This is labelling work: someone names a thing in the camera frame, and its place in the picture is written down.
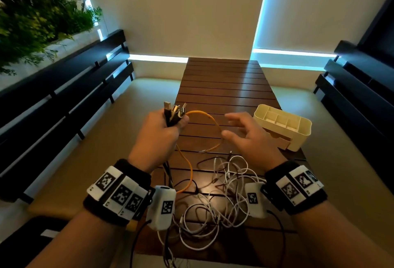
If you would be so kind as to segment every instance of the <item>brown slatted tabletop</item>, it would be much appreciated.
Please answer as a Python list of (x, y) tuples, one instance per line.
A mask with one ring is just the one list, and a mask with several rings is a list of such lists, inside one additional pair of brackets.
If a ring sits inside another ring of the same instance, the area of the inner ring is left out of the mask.
[[(258, 62), (236, 59), (189, 58), (176, 98), (176, 104), (182, 105), (183, 103), (187, 103), (186, 111), (205, 111), (214, 117), (222, 129), (238, 134), (236, 127), (229, 126), (224, 117), (225, 113), (246, 111), (253, 115), (259, 104), (267, 104), (280, 109)], [(226, 141), (210, 153), (199, 153), (199, 151), (210, 148), (220, 141), (220, 132), (213, 121), (198, 114), (190, 116), (190, 123), (182, 131), (178, 140), (180, 149), (194, 168), (193, 179), (196, 181), (199, 191), (205, 195), (220, 188), (223, 174), (219, 174), (219, 180), (214, 180), (213, 159), (199, 165), (197, 163), (215, 156), (227, 157), (230, 152), (233, 155), (239, 155), (238, 149)], [(286, 150), (282, 153), (288, 159), (293, 159), (309, 167), (301, 149), (297, 152)], [(189, 179), (188, 165), (178, 151), (174, 151), (171, 155), (169, 164), (175, 184)], [(258, 175), (263, 175), (261, 169), (250, 168)], [(153, 173), (152, 186), (164, 184), (164, 178), (164, 170), (159, 167)], [(179, 190), (186, 184), (187, 181), (184, 181), (176, 189)], [(217, 196), (212, 199), (212, 202), (218, 210), (224, 211), (226, 198), (218, 192), (215, 193)], [(188, 206), (198, 202), (196, 188), (193, 184), (187, 191), (177, 195), (175, 217), (179, 219)], [(290, 217), (286, 212), (280, 212), (273, 206), (270, 210), (279, 217), (285, 229), (286, 256), (283, 267), (312, 267), (312, 262)], [(185, 220), (189, 222), (191, 227), (198, 227), (199, 223), (205, 220), (205, 215), (206, 213), (202, 209), (189, 211)], [(189, 245), (197, 248), (205, 246), (210, 240), (210, 238), (194, 241), (186, 239)], [(170, 248), (174, 256), (179, 258), (276, 267), (282, 249), (282, 234), (278, 222), (273, 216), (270, 215), (263, 220), (249, 217), (240, 228), (222, 228), (215, 243), (205, 251), (190, 250), (180, 242), (179, 238), (170, 240)], [(162, 255), (163, 252), (157, 233), (150, 228), (145, 228), (142, 231), (135, 250), (138, 253), (149, 255)]]

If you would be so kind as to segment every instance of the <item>artificial plant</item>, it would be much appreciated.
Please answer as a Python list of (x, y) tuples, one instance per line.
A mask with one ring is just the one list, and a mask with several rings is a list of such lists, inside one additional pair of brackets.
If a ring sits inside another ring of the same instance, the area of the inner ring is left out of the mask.
[(52, 61), (56, 50), (47, 46), (91, 31), (100, 21), (100, 7), (77, 0), (0, 0), (0, 74), (15, 75), (5, 66), (23, 61)]

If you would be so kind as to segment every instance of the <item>storage box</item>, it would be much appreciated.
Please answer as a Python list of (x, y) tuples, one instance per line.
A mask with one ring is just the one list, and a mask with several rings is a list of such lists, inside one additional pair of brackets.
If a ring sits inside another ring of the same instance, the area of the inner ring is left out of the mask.
[(287, 148), (290, 151), (298, 151), (308, 136), (310, 136), (312, 127), (310, 120), (265, 104), (260, 104), (257, 107), (253, 118), (264, 129), (272, 131), (269, 133), (278, 143), (281, 143), (278, 146), (280, 148), (286, 146), (286, 141), (288, 141)]

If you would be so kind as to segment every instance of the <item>qr code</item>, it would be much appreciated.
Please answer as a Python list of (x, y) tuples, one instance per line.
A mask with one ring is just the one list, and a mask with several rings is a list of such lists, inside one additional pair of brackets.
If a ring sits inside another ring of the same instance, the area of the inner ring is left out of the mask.
[(111, 196), (111, 199), (123, 206), (131, 194), (132, 191), (130, 189), (124, 185), (121, 185), (118, 189), (116, 189), (115, 193)]
[(161, 208), (161, 213), (162, 214), (171, 214), (173, 203), (174, 203), (174, 201), (164, 201), (163, 206)]
[(310, 177), (314, 182), (318, 182), (318, 178), (311, 171), (305, 171), (305, 173)]
[(290, 182), (287, 183), (285, 186), (283, 186), (281, 189), (284, 192), (284, 194), (286, 194), (288, 199), (292, 199), (293, 197), (299, 194), (299, 191)]
[(305, 173), (301, 173), (298, 176), (294, 177), (298, 184), (301, 185), (302, 188), (307, 188), (309, 185), (311, 185), (313, 182), (308, 178), (308, 176)]
[(249, 200), (249, 204), (258, 204), (257, 194), (255, 192), (249, 192), (247, 194), (247, 198)]
[(115, 177), (109, 173), (105, 173), (97, 182), (96, 186), (99, 187), (102, 191), (105, 191), (108, 186), (115, 181)]
[(131, 196), (130, 201), (126, 205), (126, 209), (135, 213), (138, 210), (138, 207), (140, 206), (142, 200), (143, 198), (141, 196), (138, 196), (137, 194), (133, 194), (133, 196)]

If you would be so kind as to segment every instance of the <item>seat cushion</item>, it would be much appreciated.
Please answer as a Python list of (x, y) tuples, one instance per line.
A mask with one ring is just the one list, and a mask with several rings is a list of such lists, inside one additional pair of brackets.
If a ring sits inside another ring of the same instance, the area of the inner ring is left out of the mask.
[[(86, 189), (105, 169), (126, 158), (149, 111), (174, 103), (180, 81), (136, 79), (91, 128), (83, 141), (35, 197), (28, 211), (71, 220), (82, 209)], [(136, 222), (128, 225), (135, 230)]]

